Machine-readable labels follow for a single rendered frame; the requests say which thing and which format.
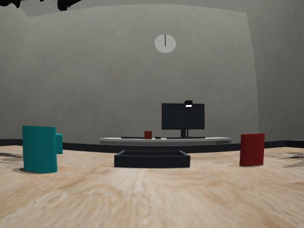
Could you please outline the dark red cylinder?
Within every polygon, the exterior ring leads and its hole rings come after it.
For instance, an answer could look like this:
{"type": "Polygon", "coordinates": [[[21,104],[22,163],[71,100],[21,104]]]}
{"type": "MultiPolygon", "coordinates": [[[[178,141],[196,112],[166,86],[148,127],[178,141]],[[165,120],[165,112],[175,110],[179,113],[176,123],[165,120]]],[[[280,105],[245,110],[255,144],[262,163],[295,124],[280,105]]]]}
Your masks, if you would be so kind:
{"type": "Polygon", "coordinates": [[[265,134],[241,134],[241,166],[261,165],[264,162],[265,134]]]}

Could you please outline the teal cube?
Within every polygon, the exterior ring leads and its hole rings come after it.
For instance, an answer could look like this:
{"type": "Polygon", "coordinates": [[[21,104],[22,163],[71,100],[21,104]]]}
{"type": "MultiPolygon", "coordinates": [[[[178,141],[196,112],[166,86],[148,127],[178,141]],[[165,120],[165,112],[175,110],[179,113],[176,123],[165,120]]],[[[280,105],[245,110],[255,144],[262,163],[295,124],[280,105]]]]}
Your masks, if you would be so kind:
{"type": "Polygon", "coordinates": [[[56,134],[56,149],[57,154],[63,153],[62,134],[56,134]]]}

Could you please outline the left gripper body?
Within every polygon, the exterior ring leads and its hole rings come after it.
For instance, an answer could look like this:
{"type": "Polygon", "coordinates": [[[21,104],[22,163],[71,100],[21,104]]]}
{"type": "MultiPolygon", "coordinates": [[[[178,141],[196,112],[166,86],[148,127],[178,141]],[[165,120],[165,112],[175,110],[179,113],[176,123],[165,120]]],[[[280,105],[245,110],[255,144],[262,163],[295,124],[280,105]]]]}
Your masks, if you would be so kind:
{"type": "Polygon", "coordinates": [[[68,0],[58,0],[57,7],[60,11],[67,10],[68,0]]]}

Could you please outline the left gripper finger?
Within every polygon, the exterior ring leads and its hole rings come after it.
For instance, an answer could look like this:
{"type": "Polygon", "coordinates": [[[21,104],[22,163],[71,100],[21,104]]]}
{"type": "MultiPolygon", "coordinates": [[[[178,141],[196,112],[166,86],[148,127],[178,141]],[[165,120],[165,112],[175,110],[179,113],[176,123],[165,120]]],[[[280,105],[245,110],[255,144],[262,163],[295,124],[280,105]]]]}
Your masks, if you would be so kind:
{"type": "Polygon", "coordinates": [[[69,8],[71,5],[73,5],[73,4],[75,4],[75,3],[79,2],[79,1],[81,1],[81,0],[68,0],[68,8],[69,8]]]}

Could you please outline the teal cylinder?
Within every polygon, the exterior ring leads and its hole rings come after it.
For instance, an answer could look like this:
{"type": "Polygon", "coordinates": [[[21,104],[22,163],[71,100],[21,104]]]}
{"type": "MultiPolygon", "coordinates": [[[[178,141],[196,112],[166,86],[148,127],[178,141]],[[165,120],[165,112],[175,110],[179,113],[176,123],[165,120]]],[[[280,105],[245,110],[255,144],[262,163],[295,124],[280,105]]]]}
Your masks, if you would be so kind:
{"type": "Polygon", "coordinates": [[[56,127],[22,126],[24,170],[57,172],[56,127]]]}

